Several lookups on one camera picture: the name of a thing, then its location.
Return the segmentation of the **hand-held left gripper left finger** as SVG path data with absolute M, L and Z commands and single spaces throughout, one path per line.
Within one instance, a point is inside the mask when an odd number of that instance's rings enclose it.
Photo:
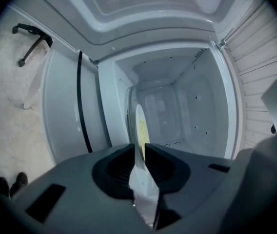
M 126 185 L 132 144 L 70 158 L 21 189 L 15 206 L 44 234 L 150 234 Z

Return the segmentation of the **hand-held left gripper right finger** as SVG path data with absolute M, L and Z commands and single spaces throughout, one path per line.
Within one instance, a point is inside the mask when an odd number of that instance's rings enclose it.
M 154 233 L 221 232 L 236 194 L 233 162 L 147 144 L 145 163 L 159 188 Z

